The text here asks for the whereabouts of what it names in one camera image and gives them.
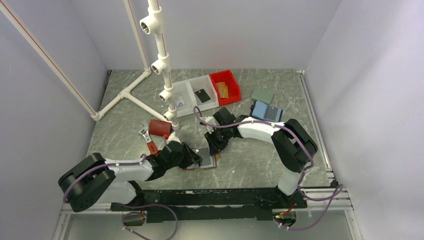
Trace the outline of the brown leather card holder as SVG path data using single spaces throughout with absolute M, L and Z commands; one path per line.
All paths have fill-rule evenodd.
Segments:
M 194 151 L 198 156 L 201 157 L 201 160 L 187 168 L 183 168 L 183 171 L 192 171 L 197 169 L 209 170 L 215 169 L 217 167 L 218 155 L 210 155 L 210 150 L 208 147 L 194 149 Z

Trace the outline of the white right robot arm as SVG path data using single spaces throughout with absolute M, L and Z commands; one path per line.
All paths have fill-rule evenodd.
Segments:
M 195 115 L 207 126 L 204 137 L 207 140 L 210 155 L 221 153 L 232 138 L 255 139 L 273 144 L 284 166 L 275 194 L 276 203 L 287 208 L 295 201 L 301 173 L 310 165 L 318 146 L 302 125 L 295 119 L 286 122 L 270 122 L 251 116 L 235 117 L 223 107 L 213 116 L 204 117 L 195 107 Z

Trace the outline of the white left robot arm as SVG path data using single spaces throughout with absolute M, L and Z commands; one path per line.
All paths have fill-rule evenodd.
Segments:
M 185 142 L 172 140 L 153 154 L 143 153 L 136 160 L 113 160 L 95 152 L 84 158 L 58 180 L 62 201 L 78 213 L 96 203 L 122 203 L 139 209 L 144 196 L 134 181 L 153 181 L 173 168 L 186 169 L 202 161 Z

